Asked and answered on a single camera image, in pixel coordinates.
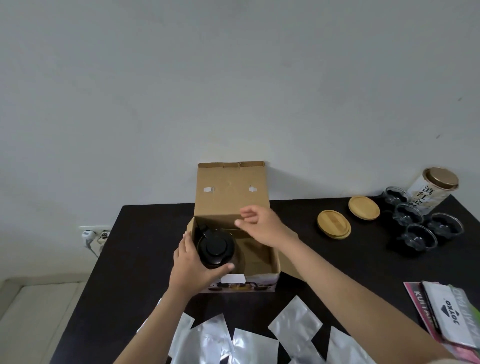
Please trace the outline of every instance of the open box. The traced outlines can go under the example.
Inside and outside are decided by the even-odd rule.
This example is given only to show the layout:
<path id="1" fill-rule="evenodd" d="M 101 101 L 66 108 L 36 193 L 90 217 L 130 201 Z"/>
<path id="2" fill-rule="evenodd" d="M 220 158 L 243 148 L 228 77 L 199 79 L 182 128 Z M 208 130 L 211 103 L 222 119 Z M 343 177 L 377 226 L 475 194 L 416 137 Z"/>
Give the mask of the open box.
<path id="1" fill-rule="evenodd" d="M 204 292 L 273 292 L 281 271 L 302 279 L 277 249 L 260 244 L 234 225 L 235 220 L 241 218 L 240 208 L 248 205 L 270 207 L 264 162 L 198 165 L 195 211 L 187 231 L 196 242 L 199 225 L 226 230 L 233 235 L 245 257 L 243 272 L 227 274 Z"/>

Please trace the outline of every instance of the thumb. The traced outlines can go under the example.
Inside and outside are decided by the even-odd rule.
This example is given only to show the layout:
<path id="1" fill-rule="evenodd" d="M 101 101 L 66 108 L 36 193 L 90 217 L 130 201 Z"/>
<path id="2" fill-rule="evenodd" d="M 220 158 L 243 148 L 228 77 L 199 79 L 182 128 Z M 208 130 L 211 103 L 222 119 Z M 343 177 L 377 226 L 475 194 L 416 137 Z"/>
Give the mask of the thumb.
<path id="1" fill-rule="evenodd" d="M 253 236 L 255 229 L 257 228 L 256 224 L 251 224 L 244 220 L 235 220 L 235 226 L 242 229 L 244 232 L 248 233 L 250 236 Z"/>
<path id="2" fill-rule="evenodd" d="M 223 276 L 230 273 L 233 268 L 235 268 L 235 265 L 233 263 L 224 264 L 221 267 L 212 269 L 210 271 L 210 274 L 212 276 L 212 279 L 222 278 Z"/>

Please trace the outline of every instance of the forearm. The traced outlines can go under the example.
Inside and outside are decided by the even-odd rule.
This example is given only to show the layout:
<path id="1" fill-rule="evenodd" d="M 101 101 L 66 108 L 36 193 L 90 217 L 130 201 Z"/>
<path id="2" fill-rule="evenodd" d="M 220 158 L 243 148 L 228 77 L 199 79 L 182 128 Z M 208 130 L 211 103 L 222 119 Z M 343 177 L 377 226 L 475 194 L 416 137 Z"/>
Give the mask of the forearm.
<path id="1" fill-rule="evenodd" d="M 426 364 L 452 355 L 417 324 L 298 239 L 281 249 L 325 306 L 377 362 Z"/>
<path id="2" fill-rule="evenodd" d="M 180 317 L 189 297 L 168 289 L 144 327 L 130 341 L 114 364 L 165 363 Z"/>

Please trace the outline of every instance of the glass cup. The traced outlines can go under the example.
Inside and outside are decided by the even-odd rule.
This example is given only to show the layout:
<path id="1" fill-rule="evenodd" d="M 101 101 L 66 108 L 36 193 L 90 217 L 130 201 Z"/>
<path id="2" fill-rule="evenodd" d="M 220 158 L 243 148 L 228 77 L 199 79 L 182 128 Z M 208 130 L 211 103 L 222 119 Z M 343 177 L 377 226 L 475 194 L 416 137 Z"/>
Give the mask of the glass cup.
<path id="1" fill-rule="evenodd" d="M 398 204 L 395 206 L 393 219 L 401 226 L 408 226 L 421 224 L 423 222 L 423 215 L 409 204 Z"/>
<path id="2" fill-rule="evenodd" d="M 383 202 L 381 208 L 382 211 L 393 211 L 395 206 L 410 202 L 407 192 L 399 187 L 394 186 L 385 188 L 385 191 L 382 193 L 381 200 Z"/>
<path id="3" fill-rule="evenodd" d="M 442 212 L 432 214 L 426 225 L 435 234 L 439 243 L 453 240 L 465 232 L 460 220 Z"/>
<path id="4" fill-rule="evenodd" d="M 405 245 L 417 252 L 426 252 L 438 245 L 435 234 L 419 224 L 408 225 L 405 232 L 397 240 L 403 240 Z"/>

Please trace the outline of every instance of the hand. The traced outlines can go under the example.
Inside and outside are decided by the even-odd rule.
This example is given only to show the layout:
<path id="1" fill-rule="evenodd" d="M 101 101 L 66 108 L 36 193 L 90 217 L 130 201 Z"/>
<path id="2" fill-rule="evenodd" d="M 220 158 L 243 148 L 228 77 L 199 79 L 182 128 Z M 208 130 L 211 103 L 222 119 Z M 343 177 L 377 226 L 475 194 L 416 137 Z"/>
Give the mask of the hand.
<path id="1" fill-rule="evenodd" d="M 285 242 L 298 239 L 297 234 L 286 227 L 270 208 L 246 206 L 240 209 L 240 215 L 244 220 L 236 220 L 235 226 L 264 245 L 280 249 Z"/>
<path id="2" fill-rule="evenodd" d="M 232 263 L 217 269 L 205 267 L 200 261 L 189 232 L 183 235 L 178 249 L 173 252 L 173 262 L 169 289 L 185 294 L 188 299 L 207 288 L 215 280 L 230 273 L 235 267 Z"/>

